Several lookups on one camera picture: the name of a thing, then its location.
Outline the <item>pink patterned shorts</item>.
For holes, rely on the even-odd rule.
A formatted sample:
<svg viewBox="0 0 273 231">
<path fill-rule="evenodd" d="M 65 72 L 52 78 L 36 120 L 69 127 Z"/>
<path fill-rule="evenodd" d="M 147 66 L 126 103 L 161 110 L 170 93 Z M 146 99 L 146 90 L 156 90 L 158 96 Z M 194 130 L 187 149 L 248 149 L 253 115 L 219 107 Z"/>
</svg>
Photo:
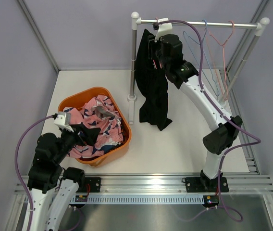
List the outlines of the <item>pink patterned shorts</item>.
<svg viewBox="0 0 273 231">
<path fill-rule="evenodd" d="M 76 145 L 69 152 L 69 157 L 78 159 L 99 157 L 124 143 L 122 117 L 115 110 L 109 97 L 98 95 L 90 99 L 80 109 L 65 107 L 64 112 L 71 114 L 70 126 L 83 123 L 87 128 L 101 129 L 94 146 L 87 143 L 83 146 Z"/>
</svg>

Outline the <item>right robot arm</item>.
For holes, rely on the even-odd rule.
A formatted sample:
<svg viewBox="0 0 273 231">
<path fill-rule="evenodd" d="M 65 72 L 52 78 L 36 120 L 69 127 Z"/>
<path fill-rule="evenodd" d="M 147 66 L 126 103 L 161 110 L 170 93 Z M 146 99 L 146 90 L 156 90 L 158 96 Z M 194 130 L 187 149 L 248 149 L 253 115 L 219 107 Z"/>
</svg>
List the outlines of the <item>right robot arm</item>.
<svg viewBox="0 0 273 231">
<path fill-rule="evenodd" d="M 202 139 L 207 149 L 205 167 L 199 177 L 186 184 L 192 188 L 214 192 L 222 188 L 219 164 L 222 155 L 236 140 L 242 119 L 227 112 L 212 97 L 206 86 L 199 83 L 198 71 L 193 64 L 183 59 L 183 44 L 177 35 L 167 34 L 159 39 L 149 35 L 147 39 L 148 56 L 159 61 L 167 79 L 193 102 L 211 130 Z"/>
</svg>

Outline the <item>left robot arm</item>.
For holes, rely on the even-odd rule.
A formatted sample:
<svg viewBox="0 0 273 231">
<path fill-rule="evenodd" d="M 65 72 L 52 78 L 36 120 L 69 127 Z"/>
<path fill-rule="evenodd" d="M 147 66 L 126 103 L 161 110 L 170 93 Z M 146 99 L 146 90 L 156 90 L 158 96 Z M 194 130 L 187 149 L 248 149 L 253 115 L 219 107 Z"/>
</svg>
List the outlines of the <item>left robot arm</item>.
<svg viewBox="0 0 273 231">
<path fill-rule="evenodd" d="M 86 201 L 90 193 L 100 192 L 99 177 L 88 178 L 82 169 L 60 165 L 75 146 L 95 144 L 99 132 L 79 124 L 72 130 L 62 129 L 60 137 L 53 133 L 39 137 L 29 179 L 23 185 L 28 196 L 24 231 L 57 231 L 76 193 L 84 193 Z"/>
</svg>

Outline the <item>blue hanger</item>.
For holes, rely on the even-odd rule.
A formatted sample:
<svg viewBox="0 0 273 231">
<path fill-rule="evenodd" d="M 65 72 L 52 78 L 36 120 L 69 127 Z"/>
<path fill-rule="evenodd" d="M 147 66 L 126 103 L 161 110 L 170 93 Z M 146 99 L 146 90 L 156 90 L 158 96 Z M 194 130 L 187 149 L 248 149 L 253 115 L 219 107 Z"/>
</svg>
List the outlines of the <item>blue hanger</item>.
<svg viewBox="0 0 273 231">
<path fill-rule="evenodd" d="M 220 89 L 220 85 L 218 84 L 218 77 L 217 77 L 217 74 L 213 74 L 214 71 L 216 71 L 214 65 L 213 65 L 213 60 L 212 58 L 210 57 L 210 59 L 207 57 L 206 55 L 206 52 L 205 52 L 205 40 L 206 40 L 206 35 L 207 35 L 207 32 L 208 32 L 208 24 L 207 24 L 207 21 L 205 19 L 202 19 L 202 21 L 205 23 L 205 29 L 204 29 L 204 34 L 203 34 L 203 37 L 202 37 L 202 40 L 201 40 L 201 43 L 202 43 L 202 46 L 203 46 L 203 55 L 204 55 L 204 58 L 205 58 L 205 61 L 207 63 L 207 66 L 210 70 L 210 74 L 211 74 L 211 80 L 209 80 L 209 78 L 207 77 L 207 75 L 204 73 L 204 71 L 202 71 L 205 79 L 207 80 L 211 90 L 213 91 L 214 95 L 215 95 L 215 98 L 218 99 L 219 96 L 220 96 L 220 93 L 221 93 L 221 89 Z M 192 41 L 194 42 L 195 44 L 197 45 L 200 45 L 200 43 L 198 41 L 196 41 L 195 39 L 193 39 L 186 31 L 183 31 L 183 38 L 186 42 L 186 45 L 188 47 L 188 49 L 190 50 L 195 62 L 197 65 L 199 65 L 199 62 L 198 60 L 196 59 L 196 56 L 194 54 L 194 52 L 192 51 L 192 48 L 191 46 L 189 45 L 189 42 Z"/>
</svg>

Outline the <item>black shorts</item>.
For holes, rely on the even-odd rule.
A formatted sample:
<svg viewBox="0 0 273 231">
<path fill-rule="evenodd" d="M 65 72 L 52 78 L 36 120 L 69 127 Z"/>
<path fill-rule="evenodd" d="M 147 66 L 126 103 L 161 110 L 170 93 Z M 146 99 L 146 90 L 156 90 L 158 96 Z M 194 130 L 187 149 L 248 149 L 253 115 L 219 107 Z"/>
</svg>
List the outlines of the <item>black shorts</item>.
<svg viewBox="0 0 273 231">
<path fill-rule="evenodd" d="M 168 115 L 168 82 L 159 61 L 148 58 L 147 29 L 139 44 L 135 63 L 135 80 L 145 102 L 139 110 L 140 123 L 149 123 L 162 131 L 172 123 Z"/>
</svg>

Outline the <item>pink hanger of camouflage shorts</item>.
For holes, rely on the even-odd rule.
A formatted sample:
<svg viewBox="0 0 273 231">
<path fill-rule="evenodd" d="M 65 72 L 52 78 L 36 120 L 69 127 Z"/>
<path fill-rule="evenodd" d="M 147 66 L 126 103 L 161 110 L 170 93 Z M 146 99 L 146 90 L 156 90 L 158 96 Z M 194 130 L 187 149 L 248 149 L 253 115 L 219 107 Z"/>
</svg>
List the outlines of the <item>pink hanger of camouflage shorts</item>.
<svg viewBox="0 0 273 231">
<path fill-rule="evenodd" d="M 227 37 L 227 39 L 224 42 L 220 42 L 212 33 L 209 29 L 207 29 L 209 36 L 212 37 L 215 42 L 222 48 L 222 58 L 223 58 L 223 71 L 224 71 L 224 77 L 221 78 L 221 81 L 219 80 L 219 86 L 220 86 L 220 90 L 221 93 L 223 94 L 221 97 L 221 100 L 227 101 L 229 98 L 229 91 L 228 91 L 228 86 L 227 86 L 227 82 L 226 82 L 226 65 L 225 65 L 225 46 L 227 44 L 227 42 L 229 41 L 229 39 L 232 37 L 234 31 L 235 31 L 235 23 L 230 20 L 228 21 L 231 25 L 232 25 L 232 31 L 229 34 L 229 36 Z"/>
</svg>

